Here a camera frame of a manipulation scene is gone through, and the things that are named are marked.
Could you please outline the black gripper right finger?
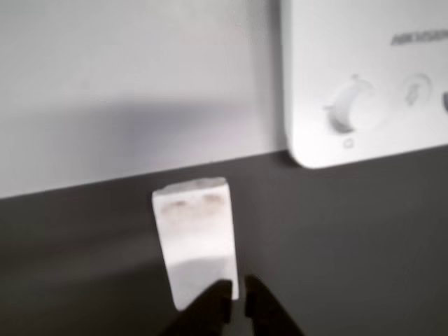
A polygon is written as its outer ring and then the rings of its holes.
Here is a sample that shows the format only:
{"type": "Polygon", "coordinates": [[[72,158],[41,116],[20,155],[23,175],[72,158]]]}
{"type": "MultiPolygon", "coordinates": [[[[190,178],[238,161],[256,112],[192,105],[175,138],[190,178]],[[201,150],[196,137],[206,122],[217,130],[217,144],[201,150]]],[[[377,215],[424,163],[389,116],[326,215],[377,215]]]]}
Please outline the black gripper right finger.
{"type": "Polygon", "coordinates": [[[300,327],[289,316],[268,287],[256,276],[245,277],[244,313],[251,320],[255,336],[303,336],[300,327]]]}

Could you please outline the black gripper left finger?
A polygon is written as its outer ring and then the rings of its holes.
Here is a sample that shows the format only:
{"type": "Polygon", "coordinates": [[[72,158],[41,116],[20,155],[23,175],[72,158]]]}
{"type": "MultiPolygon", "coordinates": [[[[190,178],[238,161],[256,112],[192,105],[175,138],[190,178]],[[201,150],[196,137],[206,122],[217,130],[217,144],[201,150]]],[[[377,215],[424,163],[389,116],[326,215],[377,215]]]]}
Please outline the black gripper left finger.
{"type": "Polygon", "coordinates": [[[163,335],[222,335],[232,315],[232,282],[219,280],[203,291],[163,335]]]}

